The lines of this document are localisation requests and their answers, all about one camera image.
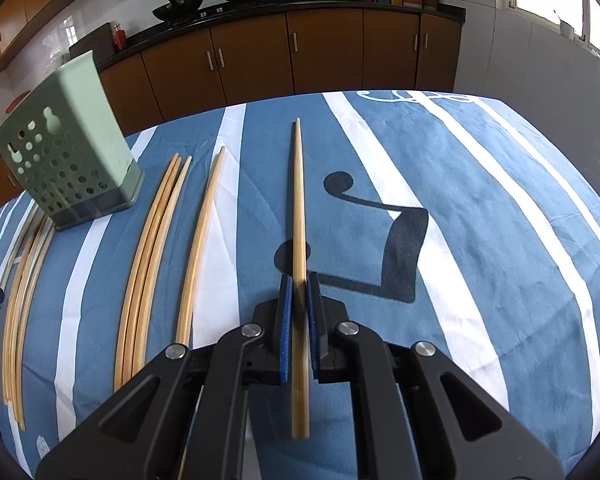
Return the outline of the red bottle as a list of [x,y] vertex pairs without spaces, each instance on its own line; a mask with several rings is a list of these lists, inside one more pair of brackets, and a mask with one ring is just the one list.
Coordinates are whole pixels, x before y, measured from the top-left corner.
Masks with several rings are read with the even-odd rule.
[[118,51],[123,51],[126,45],[125,31],[119,23],[112,24],[112,32],[114,33],[114,45]]

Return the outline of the green perforated utensil holder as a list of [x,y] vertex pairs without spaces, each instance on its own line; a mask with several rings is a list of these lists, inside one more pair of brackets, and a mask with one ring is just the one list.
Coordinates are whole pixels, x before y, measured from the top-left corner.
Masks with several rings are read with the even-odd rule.
[[59,231],[133,206],[144,180],[91,51],[48,75],[8,114],[0,155]]

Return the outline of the brown kitchen base cabinets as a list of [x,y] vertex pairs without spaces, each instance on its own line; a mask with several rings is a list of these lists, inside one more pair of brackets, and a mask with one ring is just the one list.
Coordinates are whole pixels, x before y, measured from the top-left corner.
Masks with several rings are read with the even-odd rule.
[[98,71],[123,134],[252,101],[334,90],[450,91],[466,10],[323,6],[198,27]]

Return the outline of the bamboo chopstick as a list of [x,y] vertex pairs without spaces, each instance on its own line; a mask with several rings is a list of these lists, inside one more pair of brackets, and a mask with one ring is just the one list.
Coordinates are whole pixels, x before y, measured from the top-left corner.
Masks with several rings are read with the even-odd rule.
[[306,201],[300,118],[294,121],[292,164],[291,437],[310,436],[310,342],[306,313]]
[[184,162],[182,162],[181,159],[180,166],[178,167],[178,170],[176,170],[171,193],[166,201],[166,208],[164,208],[163,214],[158,220],[157,236],[154,246],[152,246],[149,266],[144,281],[143,295],[142,299],[140,300],[140,315],[137,319],[133,356],[131,366],[129,368],[129,379],[145,365],[148,326],[151,317],[152,303],[154,302],[155,289],[157,286],[164,246],[166,246],[166,238],[169,234],[174,210],[178,204],[178,199],[180,198],[181,190],[191,163],[192,158],[190,156],[187,156]]
[[197,286],[199,281],[199,272],[201,268],[202,253],[206,246],[209,219],[211,209],[218,188],[220,175],[222,172],[224,159],[226,155],[226,147],[223,146],[211,168],[211,174],[204,192],[204,200],[202,201],[192,247],[190,248],[189,257],[187,260],[185,280],[182,288],[180,310],[178,311],[178,327],[176,328],[175,341],[178,344],[188,346],[190,336],[192,336],[193,317],[195,310],[195,300],[197,295]]
[[16,405],[16,355],[18,348],[18,332],[21,318],[21,310],[23,306],[24,295],[26,294],[28,273],[32,266],[31,252],[35,248],[35,244],[41,238],[41,231],[46,223],[45,214],[40,214],[38,222],[34,225],[34,230],[31,236],[24,245],[24,251],[20,260],[19,281],[14,304],[14,313],[12,314],[12,340],[9,343],[7,377],[8,377],[8,400],[12,406]]
[[7,259],[4,263],[4,269],[2,270],[2,274],[1,274],[0,287],[3,290],[5,290],[5,288],[6,288],[10,272],[12,272],[12,266],[14,265],[15,258],[18,255],[19,249],[22,245],[22,241],[23,241],[24,237],[26,236],[28,229],[30,228],[30,224],[35,215],[36,208],[38,208],[38,206],[35,205],[35,202],[29,203],[29,205],[27,206],[27,209],[26,209],[26,214],[23,216],[23,218],[18,223],[16,232],[15,232],[16,237],[12,240],[12,242],[9,245]]
[[31,247],[38,237],[42,214],[36,210],[33,211],[31,221],[28,224],[26,236],[23,237],[21,258],[12,283],[12,293],[9,296],[7,306],[6,323],[3,334],[3,356],[2,356],[2,386],[3,386],[3,404],[7,405],[12,400],[12,366],[14,365],[16,352],[16,331],[17,331],[17,310],[18,294],[21,288],[21,281],[29,260]]
[[44,231],[40,250],[34,255],[33,268],[31,274],[26,283],[26,294],[24,295],[22,311],[20,316],[20,325],[18,332],[18,348],[16,353],[16,374],[15,374],[15,401],[14,411],[15,419],[18,424],[20,431],[26,430],[26,421],[24,420],[24,409],[22,400],[22,367],[23,367],[23,353],[24,343],[26,342],[27,328],[29,322],[29,316],[32,306],[32,300],[34,297],[36,285],[38,284],[38,278],[42,271],[42,267],[50,248],[50,242],[52,241],[55,234],[55,227],[53,223]]
[[164,208],[166,208],[166,201],[169,198],[169,195],[172,190],[172,186],[174,183],[176,170],[180,166],[181,157],[176,161],[174,170],[169,177],[168,182],[166,182],[166,188],[162,193],[160,198],[160,202],[158,205],[158,209],[155,214],[154,221],[151,223],[148,237],[146,240],[146,245],[143,251],[142,258],[140,258],[140,268],[138,269],[137,278],[135,282],[132,304],[131,304],[131,315],[130,315],[130,326],[128,328],[128,332],[126,333],[126,341],[124,346],[124,357],[123,357],[123,384],[122,386],[129,380],[130,372],[129,368],[132,362],[133,356],[133,347],[135,342],[135,331],[137,326],[137,319],[140,315],[140,300],[142,299],[143,289],[144,289],[144,281],[146,278],[146,273],[149,266],[150,255],[152,252],[152,246],[154,246],[155,239],[157,236],[158,230],[158,220],[161,218],[163,214]]
[[149,229],[151,223],[154,221],[156,211],[160,202],[160,198],[164,189],[166,188],[166,182],[168,182],[170,175],[172,174],[176,161],[180,158],[179,154],[174,154],[170,160],[169,166],[166,167],[166,172],[160,182],[158,190],[154,196],[154,200],[148,210],[148,214],[145,219],[143,231],[140,233],[140,239],[138,240],[134,259],[131,266],[131,271],[126,285],[125,295],[122,304],[122,311],[120,316],[120,324],[118,331],[118,341],[116,350],[116,359],[114,360],[114,391],[117,391],[123,384],[123,357],[124,357],[124,346],[126,341],[126,333],[130,326],[130,315],[131,315],[131,304],[132,297],[137,278],[138,269],[140,268],[140,258],[142,258],[143,251],[146,245]]

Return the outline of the blue white striped tablecloth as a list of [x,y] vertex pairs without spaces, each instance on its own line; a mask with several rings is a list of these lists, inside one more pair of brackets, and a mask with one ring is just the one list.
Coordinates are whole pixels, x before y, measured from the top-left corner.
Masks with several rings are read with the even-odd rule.
[[173,156],[193,163],[160,263],[147,352],[172,342],[212,160],[193,343],[274,297],[289,269],[292,133],[306,178],[308,266],[385,340],[435,344],[573,467],[600,431],[600,196],[506,104],[419,91],[307,94],[234,105],[129,138],[133,207],[55,234],[23,353],[24,424],[0,433],[26,471],[114,388],[126,284]]

